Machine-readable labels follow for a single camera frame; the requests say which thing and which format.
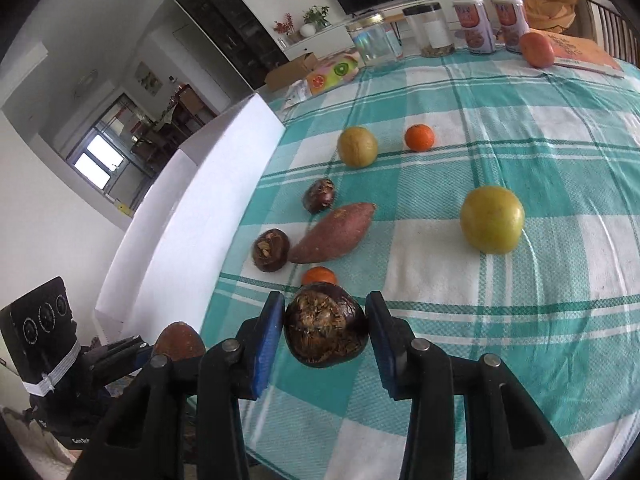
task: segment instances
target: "chestnut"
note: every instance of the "chestnut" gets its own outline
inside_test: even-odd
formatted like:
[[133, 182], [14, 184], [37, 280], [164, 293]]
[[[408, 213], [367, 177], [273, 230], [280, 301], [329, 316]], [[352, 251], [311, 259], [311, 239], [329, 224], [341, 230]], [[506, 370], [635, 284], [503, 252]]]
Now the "chestnut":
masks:
[[258, 269], [274, 272], [287, 263], [289, 237], [280, 229], [269, 229], [258, 236], [254, 242], [252, 257]]
[[335, 186], [328, 178], [319, 178], [302, 197], [302, 205], [312, 214], [324, 211], [334, 203]]
[[349, 361], [367, 345], [361, 306], [340, 286], [316, 282], [300, 288], [284, 314], [289, 350], [303, 365], [324, 368]]

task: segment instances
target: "yellow-green fruit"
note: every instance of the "yellow-green fruit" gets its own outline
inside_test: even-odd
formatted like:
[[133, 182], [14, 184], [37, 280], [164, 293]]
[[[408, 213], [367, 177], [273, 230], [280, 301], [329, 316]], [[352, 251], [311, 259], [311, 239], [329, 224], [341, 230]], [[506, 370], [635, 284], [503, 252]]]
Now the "yellow-green fruit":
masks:
[[469, 192], [460, 208], [460, 226], [466, 241], [489, 254], [513, 251], [524, 225], [518, 197], [500, 186], [482, 186]]
[[362, 126], [352, 126], [342, 132], [338, 139], [340, 160], [352, 168], [364, 168], [378, 156], [376, 137]]

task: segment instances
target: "black lid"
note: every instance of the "black lid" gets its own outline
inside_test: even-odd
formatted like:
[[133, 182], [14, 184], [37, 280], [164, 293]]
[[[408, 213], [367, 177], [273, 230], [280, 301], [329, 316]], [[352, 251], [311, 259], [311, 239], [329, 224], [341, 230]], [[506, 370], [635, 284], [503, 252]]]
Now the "black lid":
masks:
[[420, 4], [413, 7], [405, 7], [402, 9], [402, 13], [405, 16], [413, 16], [414, 14], [423, 14], [425, 12], [433, 12], [434, 10], [440, 10], [442, 7], [440, 4]]

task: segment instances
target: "black display cabinet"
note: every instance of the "black display cabinet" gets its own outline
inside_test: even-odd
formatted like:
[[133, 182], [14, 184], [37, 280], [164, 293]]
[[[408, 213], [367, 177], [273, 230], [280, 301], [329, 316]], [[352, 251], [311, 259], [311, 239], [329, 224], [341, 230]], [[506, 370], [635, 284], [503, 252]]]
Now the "black display cabinet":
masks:
[[175, 0], [257, 90], [269, 71], [286, 63], [270, 34], [242, 0]]

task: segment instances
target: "gold lid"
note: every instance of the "gold lid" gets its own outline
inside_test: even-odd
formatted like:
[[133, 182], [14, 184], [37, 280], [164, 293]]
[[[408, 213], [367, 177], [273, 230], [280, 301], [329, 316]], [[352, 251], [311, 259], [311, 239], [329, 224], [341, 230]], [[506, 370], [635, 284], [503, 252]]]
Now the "gold lid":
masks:
[[375, 13], [370, 16], [365, 16], [357, 20], [356, 22], [349, 23], [347, 25], [347, 30], [349, 32], [356, 32], [357, 30], [362, 30], [363, 28], [371, 27], [371, 25], [379, 25], [380, 23], [385, 22], [385, 17], [380, 13]]

